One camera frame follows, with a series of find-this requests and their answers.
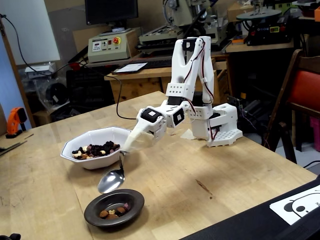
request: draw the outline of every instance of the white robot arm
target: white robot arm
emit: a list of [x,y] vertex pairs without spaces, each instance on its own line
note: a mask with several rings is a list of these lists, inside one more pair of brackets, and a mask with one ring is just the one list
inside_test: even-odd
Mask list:
[[[202,83],[202,94],[195,94],[197,77]],[[159,107],[147,106],[139,111],[137,124],[123,150],[129,152],[130,146],[139,141],[155,144],[167,128],[180,125],[185,115],[192,121],[193,135],[207,140],[209,147],[232,144],[242,137],[242,132],[237,129],[237,109],[227,103],[212,108],[213,92],[211,38],[201,36],[177,40],[172,56],[171,82],[165,93],[168,100]]]

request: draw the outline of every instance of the spoon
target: spoon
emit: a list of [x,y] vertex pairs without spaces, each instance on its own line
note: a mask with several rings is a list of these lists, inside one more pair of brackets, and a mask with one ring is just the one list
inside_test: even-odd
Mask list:
[[126,152],[120,151],[119,169],[113,169],[107,171],[101,178],[98,184],[98,191],[102,194],[107,194],[120,187],[125,181],[125,171],[123,161],[125,159]]

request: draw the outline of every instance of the orange drill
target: orange drill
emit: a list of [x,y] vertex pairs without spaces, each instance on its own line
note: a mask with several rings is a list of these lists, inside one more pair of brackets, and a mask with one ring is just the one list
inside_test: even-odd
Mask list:
[[26,130],[25,122],[27,121],[27,115],[23,107],[15,107],[11,110],[8,123],[7,123],[7,139],[14,139]]

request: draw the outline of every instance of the red chair cushion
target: red chair cushion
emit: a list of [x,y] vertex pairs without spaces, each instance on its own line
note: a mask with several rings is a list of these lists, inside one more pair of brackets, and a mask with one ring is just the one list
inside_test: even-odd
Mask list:
[[288,102],[320,112],[320,75],[298,70]]

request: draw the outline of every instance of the cashew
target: cashew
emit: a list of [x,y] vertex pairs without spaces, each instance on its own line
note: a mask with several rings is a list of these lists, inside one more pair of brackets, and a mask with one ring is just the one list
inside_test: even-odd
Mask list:
[[81,155],[81,160],[85,160],[85,159],[87,159],[87,157],[89,157],[87,154],[82,154]]
[[72,154],[74,158],[80,157],[82,155],[81,151],[78,151],[76,154]]

